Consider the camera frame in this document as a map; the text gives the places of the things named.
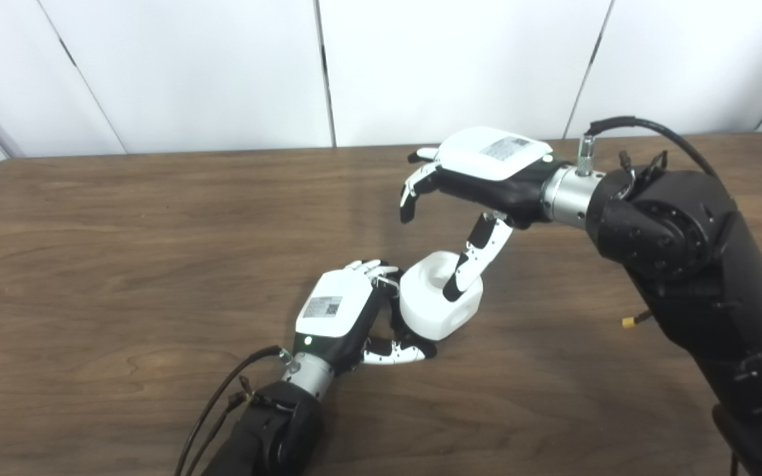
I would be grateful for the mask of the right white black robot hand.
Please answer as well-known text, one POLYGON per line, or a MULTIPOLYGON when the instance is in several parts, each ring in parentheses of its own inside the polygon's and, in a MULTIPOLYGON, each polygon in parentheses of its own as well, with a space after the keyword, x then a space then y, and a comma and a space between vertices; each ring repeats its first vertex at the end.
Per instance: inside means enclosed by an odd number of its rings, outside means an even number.
POLYGON ((449 302, 458 301, 481 277, 515 229, 546 220, 541 195, 556 174, 550 145, 537 139, 487 127, 468 128, 438 147, 411 153, 409 163, 422 163, 400 190, 400 222, 415 217, 415 203, 424 194, 442 192, 486 208, 468 236, 450 278, 443 286, 449 302))

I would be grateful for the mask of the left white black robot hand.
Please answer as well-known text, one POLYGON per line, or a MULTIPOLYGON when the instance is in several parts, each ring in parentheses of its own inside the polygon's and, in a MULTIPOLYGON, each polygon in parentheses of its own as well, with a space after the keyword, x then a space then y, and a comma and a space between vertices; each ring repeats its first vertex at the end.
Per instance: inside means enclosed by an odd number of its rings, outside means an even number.
POLYGON ((338 375, 359 364, 391 366, 435 358, 436 344, 404 322, 402 275, 380 259, 353 261, 321 274, 299 311, 293 355, 315 356, 338 375))

